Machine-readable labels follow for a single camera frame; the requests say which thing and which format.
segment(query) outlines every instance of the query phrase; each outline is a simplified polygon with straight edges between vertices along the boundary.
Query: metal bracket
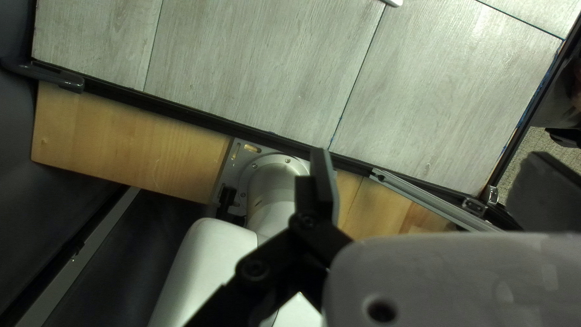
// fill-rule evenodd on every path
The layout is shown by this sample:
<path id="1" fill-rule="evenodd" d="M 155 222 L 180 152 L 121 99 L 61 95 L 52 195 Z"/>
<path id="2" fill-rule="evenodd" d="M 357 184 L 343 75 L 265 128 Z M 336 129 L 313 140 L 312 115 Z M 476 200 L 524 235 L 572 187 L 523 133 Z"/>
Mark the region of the metal bracket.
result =
<path id="1" fill-rule="evenodd" d="M 483 199 L 486 205 L 496 205 L 498 203 L 498 189 L 494 186 L 486 186 L 486 191 L 483 192 Z"/>
<path id="2" fill-rule="evenodd" d="M 464 198 L 464 201 L 462 202 L 462 209 L 477 216 L 478 218 L 482 218 L 488 207 L 480 203 L 478 200 Z"/>
<path id="3" fill-rule="evenodd" d="M 394 8 L 397 8 L 403 4 L 403 0 L 381 0 L 381 2 Z"/>
<path id="4" fill-rule="evenodd" d="M 51 70 L 35 66 L 34 63 L 30 61 L 16 58 L 2 58 L 0 63 L 2 64 L 2 67 L 13 73 L 40 81 L 47 81 L 71 92 L 81 94 L 85 88 L 84 78 L 64 70 L 56 73 Z"/>
<path id="5" fill-rule="evenodd" d="M 492 225 L 491 223 L 473 216 L 462 208 L 450 204 L 441 198 L 406 182 L 405 180 L 395 176 L 390 172 L 385 172 L 383 170 L 373 168 L 369 178 L 405 196 L 411 201 L 414 201 L 417 204 L 430 209 L 431 211 L 455 223 L 456 225 L 466 228 L 467 230 L 481 232 L 502 231 L 502 229 Z"/>

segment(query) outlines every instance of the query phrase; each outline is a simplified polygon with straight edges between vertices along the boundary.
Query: bolt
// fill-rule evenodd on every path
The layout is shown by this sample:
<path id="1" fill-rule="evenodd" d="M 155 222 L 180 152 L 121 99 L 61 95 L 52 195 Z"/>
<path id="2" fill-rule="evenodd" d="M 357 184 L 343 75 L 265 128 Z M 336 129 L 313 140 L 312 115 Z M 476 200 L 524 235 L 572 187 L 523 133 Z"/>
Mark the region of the bolt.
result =
<path id="1" fill-rule="evenodd" d="M 315 219 L 309 216 L 302 216 L 300 218 L 300 227 L 302 229 L 312 229 L 315 226 Z"/>
<path id="2" fill-rule="evenodd" d="M 367 308 L 367 314 L 371 319 L 382 325 L 386 322 L 392 322 L 397 316 L 395 309 L 383 301 L 372 303 Z"/>
<path id="3" fill-rule="evenodd" d="M 251 259 L 242 266 L 242 276 L 247 280 L 258 282 L 268 276 L 268 265 L 258 259 Z"/>

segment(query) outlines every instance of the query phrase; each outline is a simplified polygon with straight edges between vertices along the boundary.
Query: hole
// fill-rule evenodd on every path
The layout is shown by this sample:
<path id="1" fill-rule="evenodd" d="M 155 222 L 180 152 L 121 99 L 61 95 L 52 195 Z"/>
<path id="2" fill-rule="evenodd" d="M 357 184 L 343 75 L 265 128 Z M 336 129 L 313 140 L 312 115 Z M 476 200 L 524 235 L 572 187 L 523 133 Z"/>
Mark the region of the hole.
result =
<path id="1" fill-rule="evenodd" d="M 383 301 L 371 303 L 369 307 L 367 307 L 367 314 L 375 322 L 380 322 L 382 324 L 392 322 L 396 318 L 395 309 Z"/>
<path id="2" fill-rule="evenodd" d="M 261 148 L 255 147 L 255 146 L 250 145 L 250 144 L 244 144 L 244 150 L 248 150 L 248 151 L 252 151 L 252 152 L 256 152 L 256 153 L 262 152 Z"/>
<path id="3" fill-rule="evenodd" d="M 236 159 L 236 156 L 238 155 L 238 151 L 240 150 L 240 143 L 236 143 L 236 147 L 234 148 L 234 153 L 232 154 L 232 160 Z"/>

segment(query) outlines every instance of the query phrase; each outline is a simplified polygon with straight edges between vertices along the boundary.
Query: wood grain surface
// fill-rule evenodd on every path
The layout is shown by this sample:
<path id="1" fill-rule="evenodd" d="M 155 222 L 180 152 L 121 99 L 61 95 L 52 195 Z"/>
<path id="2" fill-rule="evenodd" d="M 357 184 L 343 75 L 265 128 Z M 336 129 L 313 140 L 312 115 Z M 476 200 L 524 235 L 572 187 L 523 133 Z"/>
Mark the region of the wood grain surface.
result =
<path id="1" fill-rule="evenodd" d="M 560 43 L 472 0 L 386 7 L 330 150 L 477 194 Z"/>
<path id="2" fill-rule="evenodd" d="M 40 82 L 32 160 L 208 204 L 231 139 Z"/>
<path id="3" fill-rule="evenodd" d="M 565 38 L 581 11 L 579 0 L 483 0 L 502 12 Z"/>
<path id="4" fill-rule="evenodd" d="M 231 138 L 40 82 L 32 159 L 210 203 Z M 370 179 L 338 170 L 339 227 L 355 239 L 442 232 L 449 221 Z"/>
<path id="5" fill-rule="evenodd" d="M 327 147 L 377 0 L 164 0 L 145 91 Z"/>
<path id="6" fill-rule="evenodd" d="M 338 170 L 337 188 L 338 227 L 355 240 L 456 230 L 447 219 L 369 178 Z"/>
<path id="7" fill-rule="evenodd" d="M 33 57 L 142 91 L 162 0 L 38 0 Z"/>

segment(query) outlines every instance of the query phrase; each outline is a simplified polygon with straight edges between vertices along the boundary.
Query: white cylindrical joint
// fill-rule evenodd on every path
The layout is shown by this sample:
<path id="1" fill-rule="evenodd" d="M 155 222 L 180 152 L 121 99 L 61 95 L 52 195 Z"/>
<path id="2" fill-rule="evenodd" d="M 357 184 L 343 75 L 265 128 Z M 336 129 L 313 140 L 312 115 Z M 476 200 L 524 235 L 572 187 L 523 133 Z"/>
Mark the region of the white cylindrical joint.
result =
<path id="1" fill-rule="evenodd" d="M 272 237 L 288 227 L 295 213 L 295 176 L 299 174 L 284 163 L 260 167 L 248 185 L 247 228 Z"/>

